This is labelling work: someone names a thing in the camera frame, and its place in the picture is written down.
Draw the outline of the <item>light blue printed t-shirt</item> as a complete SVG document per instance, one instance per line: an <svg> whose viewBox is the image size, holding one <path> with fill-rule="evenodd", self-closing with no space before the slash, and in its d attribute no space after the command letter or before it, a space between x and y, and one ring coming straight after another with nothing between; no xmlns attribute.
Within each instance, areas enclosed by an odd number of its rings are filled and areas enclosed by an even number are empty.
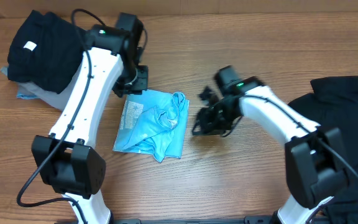
<svg viewBox="0 0 358 224"><path fill-rule="evenodd" d="M181 158L190 101L180 92L127 95L113 151Z"/></svg>

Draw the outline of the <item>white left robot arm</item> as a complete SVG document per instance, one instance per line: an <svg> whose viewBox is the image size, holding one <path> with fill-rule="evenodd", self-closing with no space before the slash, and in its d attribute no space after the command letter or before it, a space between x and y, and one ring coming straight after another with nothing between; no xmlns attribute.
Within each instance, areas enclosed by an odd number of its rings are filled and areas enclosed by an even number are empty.
<svg viewBox="0 0 358 224"><path fill-rule="evenodd" d="M105 160L95 151L99 123L111 93L122 97L147 88L148 68L140 65L142 24L95 25L83 45L79 76L68 102L47 137L36 136L31 151L44 184L59 194L45 203L68 202L76 223L113 223L101 186Z"/></svg>

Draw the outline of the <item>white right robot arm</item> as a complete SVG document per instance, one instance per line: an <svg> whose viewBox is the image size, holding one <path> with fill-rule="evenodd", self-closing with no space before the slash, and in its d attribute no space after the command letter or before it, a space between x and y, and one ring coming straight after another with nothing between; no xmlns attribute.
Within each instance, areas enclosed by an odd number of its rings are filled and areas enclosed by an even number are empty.
<svg viewBox="0 0 358 224"><path fill-rule="evenodd" d="M230 135L242 118L257 122L285 150L290 196L271 216L246 223L312 223L313 217L350 184L350 168L338 128L325 128L297 113L256 77L218 78L222 97L206 87L196 115L195 136Z"/></svg>

